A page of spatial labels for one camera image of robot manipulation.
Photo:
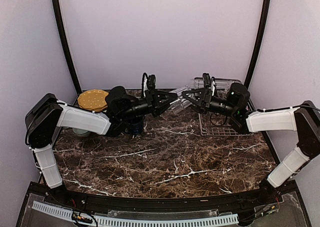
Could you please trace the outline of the clear drinking glass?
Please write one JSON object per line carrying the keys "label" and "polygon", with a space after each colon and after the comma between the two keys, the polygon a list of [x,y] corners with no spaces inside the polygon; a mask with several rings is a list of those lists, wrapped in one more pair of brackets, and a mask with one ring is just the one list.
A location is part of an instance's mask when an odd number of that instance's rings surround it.
{"label": "clear drinking glass", "polygon": [[185,85],[183,87],[170,91],[170,93],[177,94],[177,99],[170,103],[169,110],[173,111],[173,113],[177,115],[178,113],[189,107],[192,103],[182,96],[182,92],[190,90],[191,88],[188,85]]}
{"label": "clear drinking glass", "polygon": [[239,83],[236,79],[216,79],[216,89],[228,92],[233,83]]}

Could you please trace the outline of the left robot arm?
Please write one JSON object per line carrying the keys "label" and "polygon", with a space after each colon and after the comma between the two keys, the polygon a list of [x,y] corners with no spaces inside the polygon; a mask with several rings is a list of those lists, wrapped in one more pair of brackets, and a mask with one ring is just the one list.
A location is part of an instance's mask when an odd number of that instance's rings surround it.
{"label": "left robot arm", "polygon": [[54,94],[46,94],[26,115],[25,144],[33,151],[51,197],[60,205],[71,200],[65,190],[57,161],[53,153],[53,135],[57,128],[74,128],[107,137],[117,137],[131,122],[148,114],[157,117],[178,98],[173,92],[147,89],[143,98],[126,93],[116,86],[105,97],[107,109],[89,111],[59,101]]}

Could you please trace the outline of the yellow polka dot plate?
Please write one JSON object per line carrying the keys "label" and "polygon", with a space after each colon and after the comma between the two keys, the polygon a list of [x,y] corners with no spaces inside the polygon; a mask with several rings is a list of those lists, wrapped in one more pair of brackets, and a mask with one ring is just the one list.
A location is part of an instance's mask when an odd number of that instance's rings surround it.
{"label": "yellow polka dot plate", "polygon": [[108,108],[103,108],[103,109],[90,109],[88,110],[89,112],[92,112],[92,113],[101,113],[101,112],[104,112],[104,111],[107,111]]}
{"label": "yellow polka dot plate", "polygon": [[106,97],[109,92],[101,89],[87,90],[79,95],[77,102],[84,110],[104,109],[108,107]]}

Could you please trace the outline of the pale green bowl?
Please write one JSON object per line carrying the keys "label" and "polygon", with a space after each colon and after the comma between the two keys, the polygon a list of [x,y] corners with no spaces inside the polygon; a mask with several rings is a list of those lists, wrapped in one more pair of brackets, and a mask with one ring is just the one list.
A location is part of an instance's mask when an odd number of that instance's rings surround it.
{"label": "pale green bowl", "polygon": [[83,129],[78,129],[78,128],[73,128],[72,131],[79,137],[88,137],[91,133],[88,130],[83,130]]}

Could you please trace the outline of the dark blue mug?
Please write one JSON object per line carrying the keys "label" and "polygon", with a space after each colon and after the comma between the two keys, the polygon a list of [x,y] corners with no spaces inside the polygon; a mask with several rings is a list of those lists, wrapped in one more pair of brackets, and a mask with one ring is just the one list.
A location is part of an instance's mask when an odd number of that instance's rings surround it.
{"label": "dark blue mug", "polygon": [[140,135],[144,131],[144,119],[142,117],[137,117],[129,120],[126,123],[125,133],[129,135]]}

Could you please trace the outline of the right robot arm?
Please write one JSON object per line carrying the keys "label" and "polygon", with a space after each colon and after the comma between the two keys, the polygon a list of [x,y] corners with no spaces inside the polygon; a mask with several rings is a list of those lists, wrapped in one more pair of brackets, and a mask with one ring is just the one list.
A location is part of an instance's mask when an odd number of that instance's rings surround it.
{"label": "right robot arm", "polygon": [[239,134],[264,131],[294,131],[296,147],[265,177],[255,192],[255,200],[266,204],[276,190],[298,170],[320,154],[320,110],[312,101],[278,109],[247,110],[250,92],[238,82],[231,84],[226,99],[218,98],[213,90],[204,87],[182,92],[198,113],[211,112],[229,118]]}

